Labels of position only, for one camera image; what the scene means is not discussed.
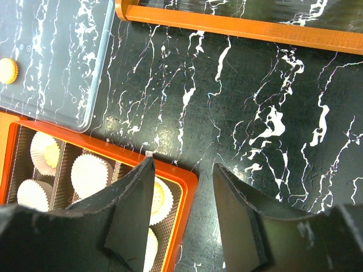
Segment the yellow round cookie top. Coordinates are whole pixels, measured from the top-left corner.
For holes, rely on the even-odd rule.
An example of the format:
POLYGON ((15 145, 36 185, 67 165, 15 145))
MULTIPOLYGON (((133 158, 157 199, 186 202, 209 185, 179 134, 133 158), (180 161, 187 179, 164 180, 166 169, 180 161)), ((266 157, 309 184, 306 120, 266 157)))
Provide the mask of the yellow round cookie top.
POLYGON ((154 183, 154 192, 153 192, 153 200, 151 205, 151 214, 157 214, 159 210, 164 205, 164 190, 162 186, 155 182, 154 183))

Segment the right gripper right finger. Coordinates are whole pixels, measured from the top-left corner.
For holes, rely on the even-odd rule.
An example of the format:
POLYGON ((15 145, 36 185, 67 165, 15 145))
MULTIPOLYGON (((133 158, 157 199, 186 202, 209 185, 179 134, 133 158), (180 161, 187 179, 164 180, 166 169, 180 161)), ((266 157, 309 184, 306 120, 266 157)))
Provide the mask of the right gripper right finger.
POLYGON ((228 271, 337 271, 322 216, 269 197, 220 163, 213 186, 228 271))

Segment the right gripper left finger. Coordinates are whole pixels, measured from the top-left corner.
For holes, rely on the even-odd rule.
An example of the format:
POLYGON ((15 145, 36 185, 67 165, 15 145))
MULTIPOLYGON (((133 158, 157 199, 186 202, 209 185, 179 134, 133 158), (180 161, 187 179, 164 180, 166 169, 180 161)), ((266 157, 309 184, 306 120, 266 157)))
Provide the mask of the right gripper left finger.
POLYGON ((142 271, 153 199, 155 163, 146 158, 105 189, 69 207, 65 271, 142 271))

